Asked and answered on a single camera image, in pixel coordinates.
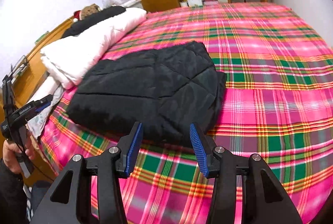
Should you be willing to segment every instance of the metal bolt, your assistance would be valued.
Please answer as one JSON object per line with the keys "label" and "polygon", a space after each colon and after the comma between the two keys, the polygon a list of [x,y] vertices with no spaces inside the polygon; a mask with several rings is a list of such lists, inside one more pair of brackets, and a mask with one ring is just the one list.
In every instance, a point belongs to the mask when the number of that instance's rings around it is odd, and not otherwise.
{"label": "metal bolt", "polygon": [[119,151],[119,149],[118,149],[118,147],[116,147],[116,146],[111,147],[111,148],[109,149],[109,152],[112,153],[112,154],[115,154],[115,153],[117,153],[118,151]]}
{"label": "metal bolt", "polygon": [[81,156],[81,155],[79,155],[79,154],[76,154],[76,155],[74,155],[74,156],[73,156],[73,161],[75,161],[75,162],[78,162],[78,161],[80,161],[80,160],[81,160],[81,158],[82,158],[82,156]]}
{"label": "metal bolt", "polygon": [[224,148],[222,146],[215,147],[215,152],[224,153]]}
{"label": "metal bolt", "polygon": [[254,161],[259,161],[261,159],[261,156],[259,154],[254,154],[252,158]]}

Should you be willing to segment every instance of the person's leg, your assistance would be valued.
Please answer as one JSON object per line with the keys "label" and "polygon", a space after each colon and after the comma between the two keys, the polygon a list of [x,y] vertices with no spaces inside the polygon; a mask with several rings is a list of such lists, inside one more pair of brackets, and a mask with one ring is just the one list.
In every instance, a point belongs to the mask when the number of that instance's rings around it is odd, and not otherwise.
{"label": "person's leg", "polygon": [[51,183],[47,181],[37,181],[34,183],[31,190],[31,209],[33,212],[36,212],[38,205],[44,198],[50,186]]}

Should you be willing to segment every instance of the patterned fabric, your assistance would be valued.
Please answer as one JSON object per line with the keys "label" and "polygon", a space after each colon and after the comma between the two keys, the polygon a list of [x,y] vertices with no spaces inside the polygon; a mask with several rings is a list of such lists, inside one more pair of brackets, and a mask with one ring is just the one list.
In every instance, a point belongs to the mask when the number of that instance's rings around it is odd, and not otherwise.
{"label": "patterned fabric", "polygon": [[[219,120],[209,132],[235,154],[258,152],[279,178],[304,223],[333,189],[333,52],[290,9],[270,3],[178,8],[148,20],[103,59],[202,41],[216,69],[227,73]],[[117,138],[68,119],[67,91],[50,116],[41,148],[55,172],[74,154],[98,155]],[[214,179],[199,172],[193,151],[143,144],[134,172],[120,180],[129,223],[205,223]],[[97,213],[96,180],[93,210]],[[241,183],[236,221],[241,220]]]}

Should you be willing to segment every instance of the triangular cutout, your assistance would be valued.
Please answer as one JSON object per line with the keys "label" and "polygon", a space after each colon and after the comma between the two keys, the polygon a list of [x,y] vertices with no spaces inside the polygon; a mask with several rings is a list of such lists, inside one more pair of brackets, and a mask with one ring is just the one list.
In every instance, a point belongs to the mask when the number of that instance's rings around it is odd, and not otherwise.
{"label": "triangular cutout", "polygon": [[57,188],[55,189],[55,191],[51,196],[52,202],[59,202],[63,204],[68,203],[72,178],[73,178],[73,171],[72,170],[67,171],[65,176],[62,178],[60,184],[57,186]]}
{"label": "triangular cutout", "polygon": [[262,185],[264,187],[265,202],[271,203],[271,202],[282,201],[283,198],[279,193],[279,190],[274,186],[274,183],[269,178],[266,171],[261,170],[260,174],[261,174]]}

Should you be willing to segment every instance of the black folded jacket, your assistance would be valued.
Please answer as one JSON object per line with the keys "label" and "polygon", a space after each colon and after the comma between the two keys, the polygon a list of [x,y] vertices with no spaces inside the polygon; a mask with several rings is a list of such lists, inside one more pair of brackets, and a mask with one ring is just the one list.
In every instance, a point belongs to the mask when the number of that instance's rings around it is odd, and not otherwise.
{"label": "black folded jacket", "polygon": [[191,147],[189,126],[214,127],[221,110],[226,75],[216,72],[203,43],[101,60],[78,86],[67,113],[100,134],[128,134],[136,121],[144,139]]}
{"label": "black folded jacket", "polygon": [[88,15],[85,19],[75,22],[73,25],[71,25],[69,29],[65,30],[61,38],[78,35],[84,32],[86,29],[90,28],[91,26],[96,25],[97,23],[105,19],[108,19],[110,17],[119,15],[125,11],[126,8],[124,7],[113,6],[106,8],[105,10],[102,10],[98,13],[93,13],[92,15]]}

